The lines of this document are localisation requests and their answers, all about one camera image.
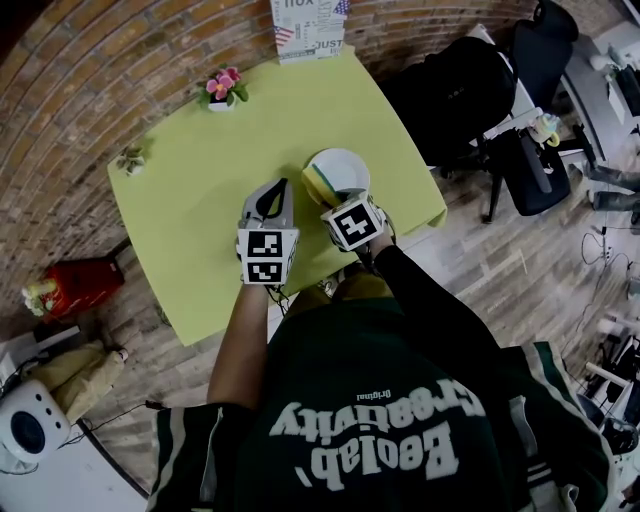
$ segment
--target hand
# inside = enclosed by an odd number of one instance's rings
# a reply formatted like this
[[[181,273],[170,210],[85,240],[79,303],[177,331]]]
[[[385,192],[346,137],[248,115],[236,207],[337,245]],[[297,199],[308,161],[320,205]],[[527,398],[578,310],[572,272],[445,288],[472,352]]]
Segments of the hand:
[[[375,260],[376,256],[378,256],[378,254],[380,254],[380,252],[383,249],[390,247],[392,245],[395,245],[395,244],[391,239],[389,225],[385,223],[384,231],[382,232],[382,234],[378,235],[373,240],[369,241],[369,249],[371,250],[371,257]]]

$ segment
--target tabletop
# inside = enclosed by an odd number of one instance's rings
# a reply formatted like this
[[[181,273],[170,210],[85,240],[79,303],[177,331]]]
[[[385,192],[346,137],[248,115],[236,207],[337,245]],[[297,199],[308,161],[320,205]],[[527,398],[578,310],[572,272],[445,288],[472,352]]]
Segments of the tabletop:
[[[350,149],[366,162],[371,194],[407,233],[444,223],[446,206],[427,166],[353,48],[331,59],[244,74],[250,99],[232,112],[186,104],[150,130],[145,169],[109,176],[131,242],[160,305],[185,345],[226,327],[240,287],[235,253],[245,198],[290,179],[300,229],[285,291],[313,285],[355,260],[331,244],[301,170],[317,152]]]
[[[635,127],[635,120],[614,80],[611,86],[622,100],[625,109],[624,122],[620,123],[609,102],[606,72],[596,71],[589,63],[593,55],[600,55],[598,48],[590,37],[581,34],[573,44],[573,56],[565,69],[562,84],[584,123],[585,134],[596,152],[596,157],[606,161],[616,156]]]

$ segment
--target small potted plant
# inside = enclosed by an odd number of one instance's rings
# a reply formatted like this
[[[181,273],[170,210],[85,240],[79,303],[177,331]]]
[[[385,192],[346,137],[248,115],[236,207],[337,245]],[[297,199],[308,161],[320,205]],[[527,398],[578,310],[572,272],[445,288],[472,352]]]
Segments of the small potted plant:
[[[213,112],[233,110],[237,100],[247,101],[249,93],[242,83],[238,68],[221,67],[201,89],[200,101]]]
[[[53,279],[38,281],[37,283],[24,287],[22,289],[22,296],[24,297],[25,306],[27,306],[35,316],[45,316],[55,305],[51,295],[56,289],[57,285]]]
[[[123,169],[127,176],[135,176],[144,170],[144,157],[142,148],[132,148],[127,146],[116,160],[118,169]]]

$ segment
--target green jacket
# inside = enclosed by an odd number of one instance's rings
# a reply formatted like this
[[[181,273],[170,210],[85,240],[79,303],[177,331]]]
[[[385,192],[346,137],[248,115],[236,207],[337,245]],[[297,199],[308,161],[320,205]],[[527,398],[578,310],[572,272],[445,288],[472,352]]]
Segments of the green jacket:
[[[257,412],[158,413],[148,510],[604,510],[611,452],[548,343],[436,365],[405,323],[393,299],[283,322]]]

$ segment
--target jacket sleeve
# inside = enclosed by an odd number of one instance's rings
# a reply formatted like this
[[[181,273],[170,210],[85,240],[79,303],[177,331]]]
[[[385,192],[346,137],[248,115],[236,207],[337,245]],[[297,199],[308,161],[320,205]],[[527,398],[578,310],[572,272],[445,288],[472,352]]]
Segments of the jacket sleeve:
[[[375,266],[409,321],[415,349],[427,359],[456,379],[493,362],[499,347],[484,322],[402,250],[383,249]]]
[[[253,412],[234,404],[160,411],[157,474],[147,512],[231,510],[237,451]]]
[[[537,457],[549,467],[545,478],[560,489],[576,487],[577,510],[604,510],[615,485],[611,449],[586,417],[551,344],[510,347],[501,351],[499,359],[496,381],[508,390],[504,392],[524,397]],[[531,476],[531,490],[534,484],[543,485],[545,478]]]

